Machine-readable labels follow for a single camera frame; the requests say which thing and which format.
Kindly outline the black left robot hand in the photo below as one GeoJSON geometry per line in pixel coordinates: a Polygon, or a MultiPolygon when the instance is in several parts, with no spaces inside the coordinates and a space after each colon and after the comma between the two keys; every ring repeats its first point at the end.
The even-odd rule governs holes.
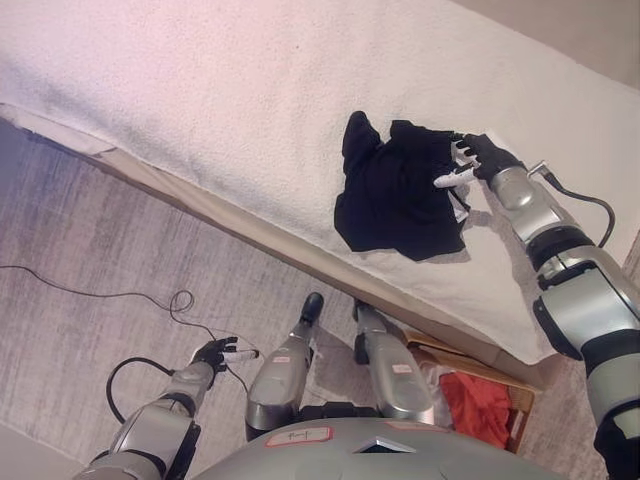
{"type": "Polygon", "coordinates": [[[237,336],[230,336],[207,342],[194,353],[191,364],[205,363],[215,373],[220,373],[230,364],[243,363],[260,357],[260,352],[255,348],[239,349],[238,340],[237,336]]]}

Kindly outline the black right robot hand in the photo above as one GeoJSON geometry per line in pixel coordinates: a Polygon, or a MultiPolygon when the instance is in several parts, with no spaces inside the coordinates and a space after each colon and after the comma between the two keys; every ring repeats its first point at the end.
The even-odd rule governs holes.
{"type": "Polygon", "coordinates": [[[497,146],[486,134],[454,133],[452,144],[467,162],[436,178],[433,184],[439,189],[458,187],[474,180],[490,182],[502,171],[524,167],[512,153],[497,146]]]}

